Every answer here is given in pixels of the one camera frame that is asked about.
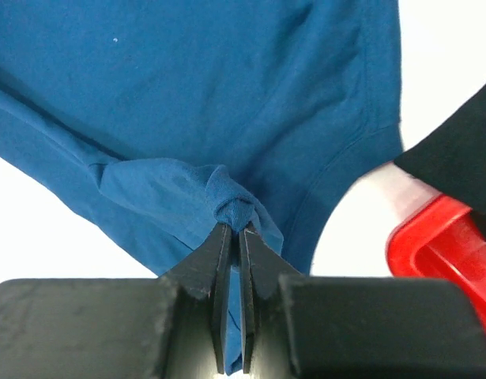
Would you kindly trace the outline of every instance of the white background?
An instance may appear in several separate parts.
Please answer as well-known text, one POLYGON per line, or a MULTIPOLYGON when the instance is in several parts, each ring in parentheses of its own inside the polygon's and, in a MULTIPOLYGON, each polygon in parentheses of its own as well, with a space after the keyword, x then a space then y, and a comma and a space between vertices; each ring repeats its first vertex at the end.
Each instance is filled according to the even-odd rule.
MULTIPOLYGON (((401 135, 410 148, 486 82, 486 0, 401 0, 400 6, 401 135)), ((434 195, 391 164, 362 178, 327 223, 313 274, 388 276, 390 232, 434 195)), ((154 275, 0 159, 0 283, 25 277, 154 275)))

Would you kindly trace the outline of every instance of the white surface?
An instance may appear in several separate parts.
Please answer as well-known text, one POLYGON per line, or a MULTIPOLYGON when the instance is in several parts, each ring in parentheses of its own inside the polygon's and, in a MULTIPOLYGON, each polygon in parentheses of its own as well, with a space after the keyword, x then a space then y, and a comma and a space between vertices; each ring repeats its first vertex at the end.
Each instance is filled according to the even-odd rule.
MULTIPOLYGON (((402 0, 401 29, 409 148, 486 82, 486 0, 402 0)), ((391 164, 359 180, 326 225, 313 274, 388 276, 389 233, 434 193, 391 164)), ((154 275, 0 159, 0 282, 20 277, 154 275)))

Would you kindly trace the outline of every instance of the blue towel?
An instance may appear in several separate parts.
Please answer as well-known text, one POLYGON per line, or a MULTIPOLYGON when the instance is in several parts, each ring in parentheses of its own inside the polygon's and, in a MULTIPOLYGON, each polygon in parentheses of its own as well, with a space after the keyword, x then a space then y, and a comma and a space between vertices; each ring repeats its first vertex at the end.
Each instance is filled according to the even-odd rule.
POLYGON ((400 64, 397 0, 0 0, 0 156, 157 275, 250 221, 308 273, 401 152, 400 64))

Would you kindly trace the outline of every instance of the red plastic bin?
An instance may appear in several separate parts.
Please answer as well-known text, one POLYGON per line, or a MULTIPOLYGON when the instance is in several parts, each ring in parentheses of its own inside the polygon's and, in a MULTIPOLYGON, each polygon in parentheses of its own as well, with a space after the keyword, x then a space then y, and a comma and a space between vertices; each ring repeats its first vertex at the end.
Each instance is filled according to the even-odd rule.
POLYGON ((486 329, 486 241, 471 209, 441 195, 390 236, 387 260, 395 276, 444 278, 469 296, 486 329))

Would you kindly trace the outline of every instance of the red container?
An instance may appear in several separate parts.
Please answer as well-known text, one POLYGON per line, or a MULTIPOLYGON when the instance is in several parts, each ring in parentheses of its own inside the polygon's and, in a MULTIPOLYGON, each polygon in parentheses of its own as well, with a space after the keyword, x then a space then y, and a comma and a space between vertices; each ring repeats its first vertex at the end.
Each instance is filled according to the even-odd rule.
POLYGON ((471 209, 439 196, 391 235, 387 260, 395 276, 444 278, 470 297, 486 329, 486 241, 471 209))

